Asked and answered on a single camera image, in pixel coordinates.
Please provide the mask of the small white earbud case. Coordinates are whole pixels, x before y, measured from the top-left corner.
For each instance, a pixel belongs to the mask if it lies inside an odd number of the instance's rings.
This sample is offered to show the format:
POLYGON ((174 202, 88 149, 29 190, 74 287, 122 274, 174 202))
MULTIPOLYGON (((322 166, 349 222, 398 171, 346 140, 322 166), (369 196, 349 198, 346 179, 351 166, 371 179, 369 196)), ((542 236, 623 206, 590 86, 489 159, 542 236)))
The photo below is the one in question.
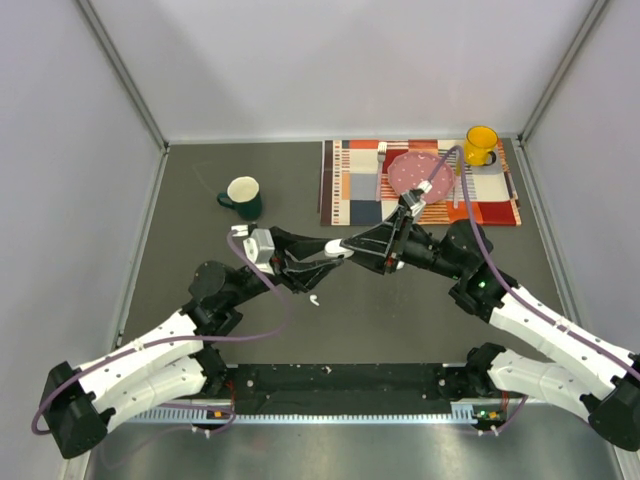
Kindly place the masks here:
POLYGON ((341 239, 333 239, 328 241, 324 246, 324 255, 327 258, 346 259, 354 254, 354 251, 344 247, 341 239))

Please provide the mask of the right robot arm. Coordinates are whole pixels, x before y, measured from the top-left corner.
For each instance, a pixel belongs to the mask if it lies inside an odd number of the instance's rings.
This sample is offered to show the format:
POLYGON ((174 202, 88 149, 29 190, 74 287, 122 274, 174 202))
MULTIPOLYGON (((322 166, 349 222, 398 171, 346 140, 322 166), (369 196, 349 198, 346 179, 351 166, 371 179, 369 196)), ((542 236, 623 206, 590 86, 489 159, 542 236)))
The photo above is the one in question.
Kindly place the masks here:
POLYGON ((473 221, 454 222, 436 240, 399 207, 340 245, 349 260, 381 275, 410 265, 453 279, 449 294, 458 307, 549 360, 499 350, 467 370, 474 393, 487 396, 499 389, 543 400, 586 421, 616 447, 638 450, 638 355, 587 332, 498 270, 489 255, 491 242, 473 221))

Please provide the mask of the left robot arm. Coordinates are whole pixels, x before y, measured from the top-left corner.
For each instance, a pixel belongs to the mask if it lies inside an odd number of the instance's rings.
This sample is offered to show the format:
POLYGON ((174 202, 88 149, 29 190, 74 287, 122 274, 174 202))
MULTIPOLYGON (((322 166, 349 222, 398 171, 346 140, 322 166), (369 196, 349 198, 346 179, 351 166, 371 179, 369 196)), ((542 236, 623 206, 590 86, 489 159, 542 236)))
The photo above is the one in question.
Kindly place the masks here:
POLYGON ((306 293, 354 254, 343 239, 276 227, 234 226, 227 242, 242 267, 204 262, 194 274, 189 301, 157 327, 96 360, 53 367, 33 433, 51 437, 62 458, 73 459, 153 407, 199 393, 220 394, 227 374, 215 343, 252 339, 230 334, 241 318, 237 306, 280 286, 306 293))

